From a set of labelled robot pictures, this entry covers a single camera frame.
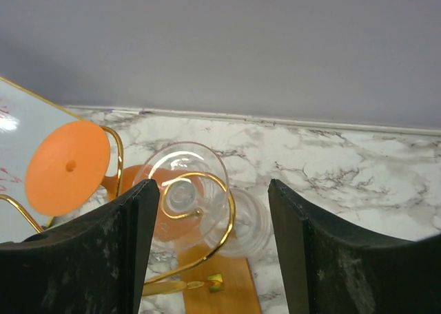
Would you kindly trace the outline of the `clear patterned stemmed glass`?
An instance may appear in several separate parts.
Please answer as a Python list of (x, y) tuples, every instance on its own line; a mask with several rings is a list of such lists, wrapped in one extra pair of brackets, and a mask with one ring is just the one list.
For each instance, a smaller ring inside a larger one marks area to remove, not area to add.
[[(271, 235), (271, 218), (265, 205), (248, 191), (231, 189), (236, 204), (234, 230), (218, 252), (227, 258), (252, 258), (262, 254)], [(213, 248), (227, 228), (229, 205), (220, 191), (209, 201), (199, 230), (205, 244)]]

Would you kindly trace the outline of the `orange plastic goblet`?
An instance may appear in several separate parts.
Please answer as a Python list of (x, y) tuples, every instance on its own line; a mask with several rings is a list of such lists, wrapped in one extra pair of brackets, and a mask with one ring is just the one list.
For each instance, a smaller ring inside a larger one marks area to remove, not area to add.
[(25, 173), (25, 194), (35, 211), (57, 217), (78, 209), (99, 187), (112, 201), (144, 179), (154, 179), (163, 191), (180, 175), (151, 165), (124, 167), (123, 143), (113, 129), (74, 121), (39, 145)]

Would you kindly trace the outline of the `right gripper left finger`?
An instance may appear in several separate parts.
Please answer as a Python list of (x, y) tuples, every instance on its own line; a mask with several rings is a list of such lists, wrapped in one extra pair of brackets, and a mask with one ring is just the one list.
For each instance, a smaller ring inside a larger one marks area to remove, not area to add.
[(1, 245), (2, 313), (137, 313), (160, 192), (143, 180), (113, 201)]

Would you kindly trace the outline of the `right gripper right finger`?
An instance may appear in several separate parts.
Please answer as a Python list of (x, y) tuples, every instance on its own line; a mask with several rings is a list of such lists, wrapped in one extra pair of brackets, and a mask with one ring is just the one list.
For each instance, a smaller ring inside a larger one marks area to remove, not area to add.
[(440, 312), (440, 236), (376, 233), (276, 179), (268, 197), (290, 313)]

